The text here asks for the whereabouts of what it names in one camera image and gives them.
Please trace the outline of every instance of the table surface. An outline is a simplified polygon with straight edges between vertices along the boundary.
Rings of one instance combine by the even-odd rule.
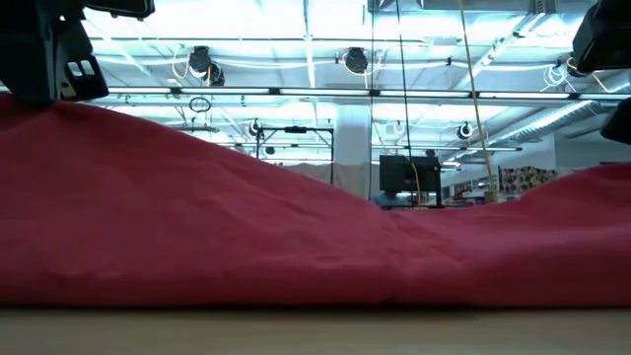
[[[629,354],[631,311],[0,309],[0,354]]]

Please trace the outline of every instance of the computer monitor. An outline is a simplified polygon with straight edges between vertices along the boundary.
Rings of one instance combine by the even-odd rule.
[[[436,192],[436,202],[440,206],[441,198],[441,163],[438,158],[412,157],[416,167],[421,191]],[[380,190],[416,191],[416,174],[407,157],[380,156]]]

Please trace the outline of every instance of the wire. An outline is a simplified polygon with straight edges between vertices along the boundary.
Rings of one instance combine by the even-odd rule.
[[[419,182],[419,179],[418,179],[418,171],[416,170],[416,166],[412,163],[410,158],[405,157],[405,159],[407,159],[407,161],[412,166],[412,169],[414,170],[414,177],[416,178],[416,191],[417,191],[416,204],[417,204],[417,206],[420,206],[422,204],[422,200],[421,200],[421,182]]]
[[[186,69],[184,70],[184,75],[181,75],[177,72],[177,70],[175,70],[175,58],[177,57],[178,53],[179,49],[176,49],[174,53],[174,61],[171,63],[171,69],[174,71],[175,76],[183,80],[186,79],[186,75],[188,75],[188,58],[186,58]]]
[[[371,18],[371,63],[375,63],[375,16],[377,15],[377,11],[374,11]],[[371,91],[375,88],[375,76],[371,75]],[[368,137],[368,199],[371,199],[371,194],[373,193],[373,127],[375,124],[374,117],[374,108],[373,108],[373,95],[371,97],[371,129],[370,136]]]
[[[396,21],[398,23],[398,41],[399,48],[401,49],[401,74],[403,75],[403,100],[405,104],[405,135],[407,136],[407,153],[409,156],[408,162],[412,166],[414,170],[414,174],[416,175],[416,188],[417,188],[417,198],[418,204],[421,204],[421,183],[418,180],[418,172],[416,171],[416,167],[412,163],[412,140],[410,138],[410,114],[407,107],[407,82],[405,79],[405,56],[403,50],[403,31],[401,30],[401,7],[399,5],[399,0],[396,0]]]
[[[600,85],[600,87],[606,92],[606,93],[613,93],[612,91],[610,91],[603,83],[602,81],[598,78],[598,76],[596,75],[596,73],[592,73],[592,76],[594,76],[594,79],[596,79],[596,81],[598,82],[598,84]]]
[[[579,71],[579,69],[576,67],[576,65],[570,64],[570,61],[574,61],[576,62],[576,59],[574,59],[574,57],[569,57],[568,60],[565,61],[565,64],[567,64],[568,67],[574,69],[574,71],[576,71],[579,74],[583,74],[583,75],[587,75],[585,73],[582,73]],[[596,72],[592,73],[592,76],[594,77],[594,79],[596,80],[596,82],[600,85],[600,87],[606,92],[606,93],[614,93],[614,91],[610,91],[605,84],[600,80],[600,78],[596,75]]]
[[[464,34],[464,48],[466,49],[466,61],[469,67],[469,76],[471,81],[471,93],[473,96],[473,106],[475,107],[475,121],[477,122],[477,129],[480,135],[480,144],[482,145],[482,153],[484,154],[484,163],[486,164],[486,171],[489,176],[489,182],[491,184],[491,203],[497,202],[497,191],[495,186],[495,180],[493,179],[493,169],[491,168],[491,158],[489,152],[486,150],[486,142],[484,139],[484,130],[482,129],[482,122],[480,121],[480,111],[477,105],[477,93],[475,91],[475,77],[473,75],[473,67],[471,65],[471,51],[469,50],[469,39],[466,35],[466,19],[464,17],[464,0],[459,0],[458,5],[460,7],[460,18],[462,19],[462,31]]]

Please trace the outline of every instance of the ceiling duct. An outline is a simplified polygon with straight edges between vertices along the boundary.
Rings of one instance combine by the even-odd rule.
[[[631,73],[624,72],[606,80],[604,85],[610,93],[627,92],[631,88]],[[508,141],[525,141],[530,138],[542,137],[583,119],[594,117],[611,110],[611,107],[601,105],[597,101],[585,101],[565,105],[559,108],[545,109],[511,126],[510,132],[499,132],[498,137],[489,141],[489,145],[498,145]]]
[[[586,13],[597,0],[467,0],[466,11],[499,11],[510,13]],[[367,0],[368,10],[379,7],[380,13],[396,13],[396,0]],[[459,10],[458,0],[398,0],[401,12],[423,10]]]
[[[600,112],[602,112],[602,106],[596,101],[545,109],[497,133],[495,135],[497,138],[491,139],[488,144],[489,146],[497,146],[542,137],[572,123],[593,117]]]

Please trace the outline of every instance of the red fabric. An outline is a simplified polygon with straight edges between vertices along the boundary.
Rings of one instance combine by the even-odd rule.
[[[631,166],[383,212],[102,108],[0,112],[1,304],[631,305]]]

